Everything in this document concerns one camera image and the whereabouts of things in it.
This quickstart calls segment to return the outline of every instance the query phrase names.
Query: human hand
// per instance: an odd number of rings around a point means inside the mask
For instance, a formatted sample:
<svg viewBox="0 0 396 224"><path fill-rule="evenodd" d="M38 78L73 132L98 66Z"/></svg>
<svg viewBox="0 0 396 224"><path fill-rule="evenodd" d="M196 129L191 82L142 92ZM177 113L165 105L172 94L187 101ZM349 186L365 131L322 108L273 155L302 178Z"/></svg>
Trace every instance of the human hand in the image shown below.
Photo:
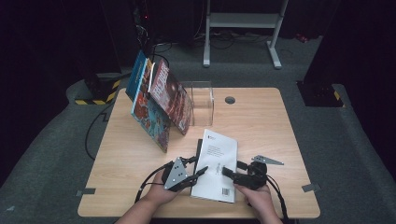
<svg viewBox="0 0 396 224"><path fill-rule="evenodd" d="M178 192L173 192L171 190L164 189L162 176L163 169L154 176L152 183L155 184L151 185L148 193L142 198L142 200L148 200L151 203L155 204L157 207L165 203L170 203L181 192L181 190Z"/></svg>
<svg viewBox="0 0 396 224"><path fill-rule="evenodd" d="M245 195L247 203L253 207L254 214L261 224L281 223L272 202L271 191L267 185L256 190L237 184L234 184L234 186Z"/></svg>

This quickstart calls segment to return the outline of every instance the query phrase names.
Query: metal bracket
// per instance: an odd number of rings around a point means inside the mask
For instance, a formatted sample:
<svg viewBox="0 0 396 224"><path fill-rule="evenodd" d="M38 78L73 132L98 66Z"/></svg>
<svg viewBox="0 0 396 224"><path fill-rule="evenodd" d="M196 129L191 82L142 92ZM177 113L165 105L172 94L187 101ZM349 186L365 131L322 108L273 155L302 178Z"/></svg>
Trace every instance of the metal bracket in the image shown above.
<svg viewBox="0 0 396 224"><path fill-rule="evenodd" d="M319 184L309 184L309 185L304 185L302 186L303 191L307 193L308 191L313 190L314 192L317 192L320 190L320 185Z"/></svg>
<svg viewBox="0 0 396 224"><path fill-rule="evenodd" d="M285 163L281 162L281 161L275 161L269 158L266 158L262 155L258 155L255 156L254 158L252 158L253 161L257 161L257 162L261 162L261 163L265 163L265 164L273 164L273 165L284 165Z"/></svg>
<svg viewBox="0 0 396 224"><path fill-rule="evenodd" d="M96 189L84 189L76 192L76 197L82 197L83 194L95 194Z"/></svg>
<svg viewBox="0 0 396 224"><path fill-rule="evenodd" d="M187 171L184 168L183 162L181 161L180 157L177 157L172 167L171 173L169 174L168 179L166 180L163 188L170 189L174 185L185 180L188 176L189 175L187 174Z"/></svg>

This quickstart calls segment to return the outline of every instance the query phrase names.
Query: forearm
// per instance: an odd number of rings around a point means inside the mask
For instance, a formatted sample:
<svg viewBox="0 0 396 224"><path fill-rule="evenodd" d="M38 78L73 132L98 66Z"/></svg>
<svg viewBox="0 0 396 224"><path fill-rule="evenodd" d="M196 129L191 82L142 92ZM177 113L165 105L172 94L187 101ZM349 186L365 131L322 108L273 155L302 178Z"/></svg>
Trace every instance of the forearm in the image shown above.
<svg viewBox="0 0 396 224"><path fill-rule="evenodd" d="M148 224L151 217L159 205L146 200L143 197L134 206L132 206L117 222L116 224L134 223L134 224Z"/></svg>
<svg viewBox="0 0 396 224"><path fill-rule="evenodd" d="M257 213L257 218L261 224L281 224L282 221L277 216L275 209L264 210Z"/></svg>

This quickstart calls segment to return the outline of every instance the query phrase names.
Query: clear acrylic box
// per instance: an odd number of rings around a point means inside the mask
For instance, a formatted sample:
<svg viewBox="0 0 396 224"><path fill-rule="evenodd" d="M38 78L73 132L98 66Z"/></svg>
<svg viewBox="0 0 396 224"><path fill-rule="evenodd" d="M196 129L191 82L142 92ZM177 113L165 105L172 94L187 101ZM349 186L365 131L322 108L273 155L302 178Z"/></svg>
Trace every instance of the clear acrylic box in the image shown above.
<svg viewBox="0 0 396 224"><path fill-rule="evenodd" d="M213 123L214 98L210 81L180 82L192 99L192 126L211 126Z"/></svg>

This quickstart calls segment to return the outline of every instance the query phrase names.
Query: barcode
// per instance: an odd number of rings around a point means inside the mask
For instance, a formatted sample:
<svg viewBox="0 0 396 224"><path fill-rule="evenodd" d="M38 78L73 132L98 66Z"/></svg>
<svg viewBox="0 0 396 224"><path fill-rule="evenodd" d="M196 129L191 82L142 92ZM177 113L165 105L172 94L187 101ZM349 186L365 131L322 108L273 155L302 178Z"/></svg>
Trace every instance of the barcode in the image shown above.
<svg viewBox="0 0 396 224"><path fill-rule="evenodd" d="M230 190L229 189L222 189L222 195L225 195L225 196L230 195Z"/></svg>

